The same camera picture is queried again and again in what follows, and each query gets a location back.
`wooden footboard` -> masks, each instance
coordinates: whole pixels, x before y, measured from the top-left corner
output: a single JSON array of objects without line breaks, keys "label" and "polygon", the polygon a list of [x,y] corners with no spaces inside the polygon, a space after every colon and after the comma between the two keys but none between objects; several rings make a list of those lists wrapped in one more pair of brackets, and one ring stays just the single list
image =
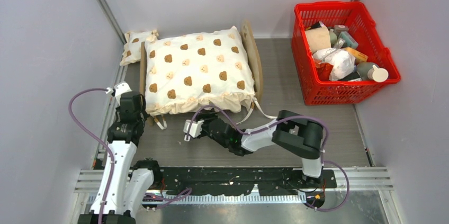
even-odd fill
[{"label": "wooden footboard", "polygon": [[[248,20],[244,20],[240,35],[243,42],[243,46],[248,54],[248,64],[251,72],[254,76],[255,86],[254,91],[256,92],[256,98],[260,102],[262,99],[263,91],[263,80],[262,80],[262,66],[261,58],[259,56],[259,51],[257,50],[256,40],[253,36],[253,30],[251,24]],[[145,50],[145,42],[142,42],[141,46],[141,57],[140,57],[140,82],[139,82],[139,92],[145,95],[145,84],[147,81],[147,52]]]}]

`white strap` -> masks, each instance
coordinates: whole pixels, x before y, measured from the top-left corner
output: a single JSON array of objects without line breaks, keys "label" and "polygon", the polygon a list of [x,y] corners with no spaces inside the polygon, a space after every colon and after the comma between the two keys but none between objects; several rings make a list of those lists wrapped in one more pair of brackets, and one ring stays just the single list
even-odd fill
[{"label": "white strap", "polygon": [[249,116],[253,113],[253,110],[254,110],[254,102],[251,102],[251,107],[249,108],[249,111],[248,111],[248,113],[246,114],[245,118],[243,118],[243,120],[239,121],[239,122],[236,123],[236,124],[241,124],[242,122],[248,120]]},{"label": "white strap", "polygon": [[254,100],[253,100],[253,101],[254,101],[254,104],[256,104],[256,107],[261,111],[261,113],[262,113],[265,117],[267,117],[267,118],[269,118],[269,119],[276,119],[276,118],[277,118],[277,117],[274,117],[274,116],[265,114],[264,111],[262,111],[261,105],[260,105],[259,102],[257,101],[257,98],[256,98],[256,97],[254,97]]},{"label": "white strap", "polygon": [[157,119],[156,116],[154,117],[154,121],[155,121],[155,123],[159,126],[159,128],[160,128],[161,130],[165,130],[165,129],[167,129],[167,121],[165,121],[165,117],[164,117],[163,114],[160,115],[160,116],[162,117],[162,123],[163,123],[164,125],[162,125],[162,124],[159,122],[159,120]]}]

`gray bottle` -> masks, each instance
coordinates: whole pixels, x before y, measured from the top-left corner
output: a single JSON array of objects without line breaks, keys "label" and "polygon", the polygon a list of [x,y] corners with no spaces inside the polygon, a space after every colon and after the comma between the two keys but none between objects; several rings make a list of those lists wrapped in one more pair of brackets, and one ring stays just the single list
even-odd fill
[{"label": "gray bottle", "polygon": [[379,68],[373,62],[361,62],[355,67],[355,70],[362,80],[374,80],[381,83],[388,79],[388,71],[384,68]]}]

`wooden floor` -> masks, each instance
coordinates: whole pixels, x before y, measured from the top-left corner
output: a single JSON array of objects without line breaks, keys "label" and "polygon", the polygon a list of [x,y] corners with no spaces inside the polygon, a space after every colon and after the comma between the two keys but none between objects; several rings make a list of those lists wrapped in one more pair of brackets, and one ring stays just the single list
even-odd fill
[{"label": "wooden floor", "polygon": [[[325,159],[343,167],[367,166],[352,105],[304,105],[290,41],[256,40],[264,77],[262,109],[269,115],[277,115],[279,110],[286,109],[322,119],[330,128]],[[139,88],[138,63],[128,66],[125,80],[131,88]],[[182,129],[185,120],[190,119],[192,114],[166,115],[168,129],[164,131],[157,126],[146,126],[134,162],[153,158],[161,166],[301,166],[299,157],[278,146],[265,147],[251,155],[239,157],[207,137],[185,142]],[[245,115],[246,111],[243,110],[231,114],[231,117],[239,121]],[[240,127],[257,127],[268,121],[256,110]]]}]

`white plastic bag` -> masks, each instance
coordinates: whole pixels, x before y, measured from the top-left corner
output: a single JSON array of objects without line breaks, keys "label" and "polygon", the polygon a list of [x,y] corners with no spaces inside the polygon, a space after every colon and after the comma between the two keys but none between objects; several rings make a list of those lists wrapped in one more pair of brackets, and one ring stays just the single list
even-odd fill
[{"label": "white plastic bag", "polygon": [[330,81],[340,80],[354,71],[355,57],[343,49],[321,49],[315,52],[313,57],[334,66],[329,75]]}]

